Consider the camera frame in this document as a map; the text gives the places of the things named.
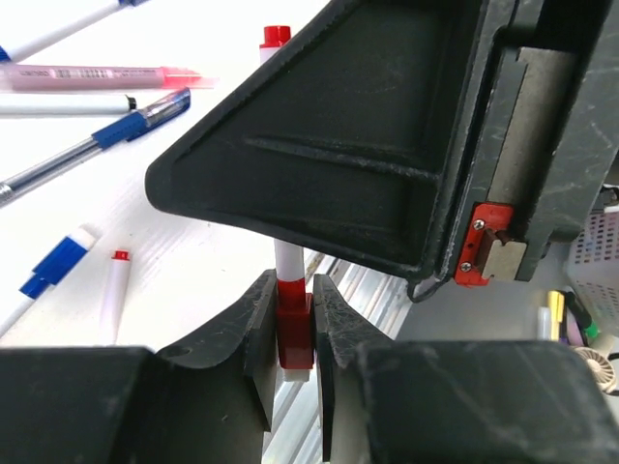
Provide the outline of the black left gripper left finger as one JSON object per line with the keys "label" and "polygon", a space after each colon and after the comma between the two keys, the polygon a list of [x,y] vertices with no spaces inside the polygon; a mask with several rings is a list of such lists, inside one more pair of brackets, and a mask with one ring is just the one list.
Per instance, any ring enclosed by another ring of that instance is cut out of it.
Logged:
{"label": "black left gripper left finger", "polygon": [[5,463],[257,463],[275,396],[277,282],[158,352],[1,353]]}

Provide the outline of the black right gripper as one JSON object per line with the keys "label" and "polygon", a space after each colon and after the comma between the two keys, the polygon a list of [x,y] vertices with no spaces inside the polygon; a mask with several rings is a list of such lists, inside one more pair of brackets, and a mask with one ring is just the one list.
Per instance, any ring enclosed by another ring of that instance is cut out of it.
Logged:
{"label": "black right gripper", "polygon": [[495,1],[467,132],[455,215],[422,302],[465,286],[531,279],[548,248],[582,229],[618,150],[618,5]]}

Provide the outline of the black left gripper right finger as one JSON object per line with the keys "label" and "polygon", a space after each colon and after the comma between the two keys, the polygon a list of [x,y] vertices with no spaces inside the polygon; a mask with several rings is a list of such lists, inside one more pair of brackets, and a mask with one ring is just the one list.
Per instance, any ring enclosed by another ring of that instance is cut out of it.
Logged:
{"label": "black left gripper right finger", "polygon": [[369,463],[614,463],[618,426],[585,361],[550,341],[365,341]]}

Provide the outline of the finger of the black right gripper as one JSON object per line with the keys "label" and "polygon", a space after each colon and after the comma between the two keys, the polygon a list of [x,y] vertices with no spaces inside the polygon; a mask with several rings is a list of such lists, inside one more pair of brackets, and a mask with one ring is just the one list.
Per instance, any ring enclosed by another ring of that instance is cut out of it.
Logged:
{"label": "finger of the black right gripper", "polygon": [[480,1],[333,1],[147,169],[158,210],[436,271]]}

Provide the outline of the white pen dark red cap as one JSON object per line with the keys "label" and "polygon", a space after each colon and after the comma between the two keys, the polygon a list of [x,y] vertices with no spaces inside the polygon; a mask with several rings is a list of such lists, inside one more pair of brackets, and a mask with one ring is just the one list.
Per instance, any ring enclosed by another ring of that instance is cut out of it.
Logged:
{"label": "white pen dark red cap", "polygon": [[277,342],[285,382],[307,382],[313,369],[311,293],[301,246],[274,239],[278,307]]}

